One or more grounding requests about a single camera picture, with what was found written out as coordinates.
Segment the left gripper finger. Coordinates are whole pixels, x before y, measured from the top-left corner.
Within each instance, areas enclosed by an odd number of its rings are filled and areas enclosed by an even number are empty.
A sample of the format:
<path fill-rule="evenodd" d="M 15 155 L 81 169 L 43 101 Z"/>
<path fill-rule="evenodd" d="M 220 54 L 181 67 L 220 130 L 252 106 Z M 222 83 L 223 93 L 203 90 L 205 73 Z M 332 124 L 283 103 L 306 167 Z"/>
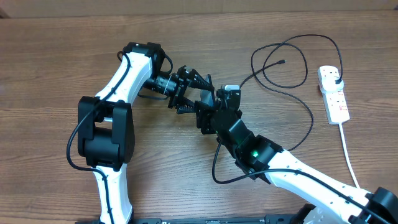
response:
<path fill-rule="evenodd" d="M 177 109 L 177 114 L 185 114 L 185 113 L 197 113 L 199 112 L 200 107 L 196 102 L 193 102 L 188 98 L 183 97 L 177 100 L 176 109 Z"/>
<path fill-rule="evenodd" d="M 188 79 L 188 86 L 191 88 L 214 91 L 210 74 L 203 78 L 195 69 L 192 69 L 188 73 Z"/>

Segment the Samsung Galaxy smartphone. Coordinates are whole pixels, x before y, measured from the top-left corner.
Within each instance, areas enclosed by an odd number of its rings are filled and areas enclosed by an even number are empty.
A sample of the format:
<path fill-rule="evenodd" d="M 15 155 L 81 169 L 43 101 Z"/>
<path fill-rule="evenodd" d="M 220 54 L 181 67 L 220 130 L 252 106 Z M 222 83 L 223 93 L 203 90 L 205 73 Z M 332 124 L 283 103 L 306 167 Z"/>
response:
<path fill-rule="evenodd" d="M 212 84 L 211 75 L 208 74 L 205 80 L 210 84 L 211 90 L 201 90 L 200 101 L 210 107 L 213 107 L 215 104 L 215 97 L 214 97 L 214 86 Z"/>

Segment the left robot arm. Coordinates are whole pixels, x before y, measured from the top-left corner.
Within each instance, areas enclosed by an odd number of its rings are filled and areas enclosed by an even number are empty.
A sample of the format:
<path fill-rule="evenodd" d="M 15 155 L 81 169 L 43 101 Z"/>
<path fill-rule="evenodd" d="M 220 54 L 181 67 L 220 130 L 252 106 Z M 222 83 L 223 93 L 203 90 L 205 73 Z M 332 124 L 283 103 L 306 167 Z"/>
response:
<path fill-rule="evenodd" d="M 120 67 L 109 83 L 94 97 L 84 96 L 78 104 L 78 153 L 94 173 L 101 202 L 97 223 L 129 223 L 133 207 L 127 192 L 127 164 L 135 146 L 132 104 L 146 88 L 160 93 L 178 113 L 194 113 L 194 102 L 184 97 L 196 88 L 214 98 L 211 77 L 183 66 L 178 72 L 163 71 L 169 56 L 160 44 L 130 42 L 118 52 Z"/>

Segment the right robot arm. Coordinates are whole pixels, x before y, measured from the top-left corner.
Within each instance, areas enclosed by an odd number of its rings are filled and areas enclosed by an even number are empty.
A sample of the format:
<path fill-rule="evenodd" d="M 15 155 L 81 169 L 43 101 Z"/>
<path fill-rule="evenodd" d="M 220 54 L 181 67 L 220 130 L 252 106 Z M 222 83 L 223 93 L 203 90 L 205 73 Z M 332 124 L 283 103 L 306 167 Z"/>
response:
<path fill-rule="evenodd" d="M 274 141 L 250 131 L 241 119 L 238 86 L 201 91 L 195 102 L 197 126 L 216 134 L 244 174 L 227 180 L 261 179 L 302 197 L 332 223 L 397 223 L 397 196 L 387 189 L 371 193 L 339 182 L 298 160 Z"/>

